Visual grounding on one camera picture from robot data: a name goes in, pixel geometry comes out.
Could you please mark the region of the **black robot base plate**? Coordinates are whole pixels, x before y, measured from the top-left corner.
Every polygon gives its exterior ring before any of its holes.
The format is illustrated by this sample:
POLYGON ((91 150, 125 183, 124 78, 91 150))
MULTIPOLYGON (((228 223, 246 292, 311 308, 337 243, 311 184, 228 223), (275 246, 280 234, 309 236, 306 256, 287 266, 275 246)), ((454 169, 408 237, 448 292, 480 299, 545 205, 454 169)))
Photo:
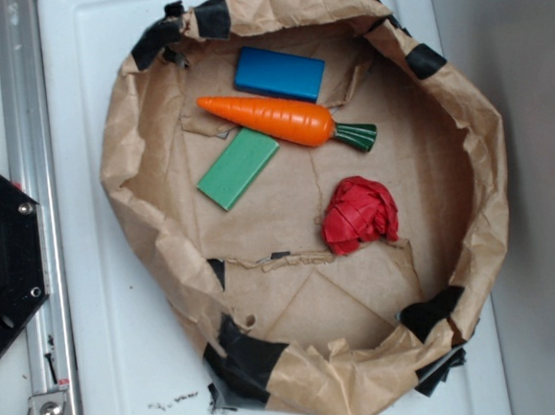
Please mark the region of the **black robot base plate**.
POLYGON ((38 213, 0 174, 0 359, 48 296, 38 213))

